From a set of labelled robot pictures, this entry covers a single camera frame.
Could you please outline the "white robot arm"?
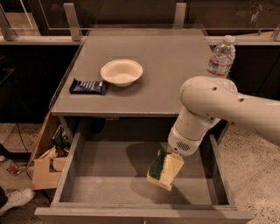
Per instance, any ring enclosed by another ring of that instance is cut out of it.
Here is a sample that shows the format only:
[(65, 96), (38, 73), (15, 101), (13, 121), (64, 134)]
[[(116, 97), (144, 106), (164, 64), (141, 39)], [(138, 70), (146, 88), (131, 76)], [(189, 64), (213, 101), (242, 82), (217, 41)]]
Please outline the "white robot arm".
[(159, 184), (172, 189), (184, 156), (192, 155), (204, 135), (226, 120), (280, 144), (280, 101), (240, 94), (235, 84), (225, 78), (195, 76), (180, 90), (182, 109), (168, 136), (168, 155), (164, 158)]

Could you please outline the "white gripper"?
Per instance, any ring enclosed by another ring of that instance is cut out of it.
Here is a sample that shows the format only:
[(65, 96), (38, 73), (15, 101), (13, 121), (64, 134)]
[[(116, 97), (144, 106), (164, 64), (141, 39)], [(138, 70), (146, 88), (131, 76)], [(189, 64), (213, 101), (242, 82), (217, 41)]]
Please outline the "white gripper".
[(196, 115), (183, 107), (171, 127), (167, 154), (159, 177), (159, 184), (170, 191), (172, 182), (183, 167), (184, 157), (191, 156), (200, 146), (205, 134), (220, 120)]

